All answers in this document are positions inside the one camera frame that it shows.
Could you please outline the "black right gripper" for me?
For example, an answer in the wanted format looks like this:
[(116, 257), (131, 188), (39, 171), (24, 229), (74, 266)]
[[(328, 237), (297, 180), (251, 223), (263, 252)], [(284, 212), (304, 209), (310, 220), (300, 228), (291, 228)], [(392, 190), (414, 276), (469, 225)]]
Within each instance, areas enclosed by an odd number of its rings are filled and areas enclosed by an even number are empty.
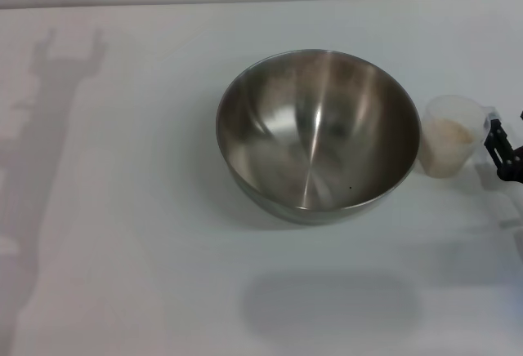
[(484, 146), (497, 167), (496, 173), (500, 180), (523, 183), (522, 158), (514, 157), (514, 149), (508, 141), (500, 119), (490, 120), (490, 129)]

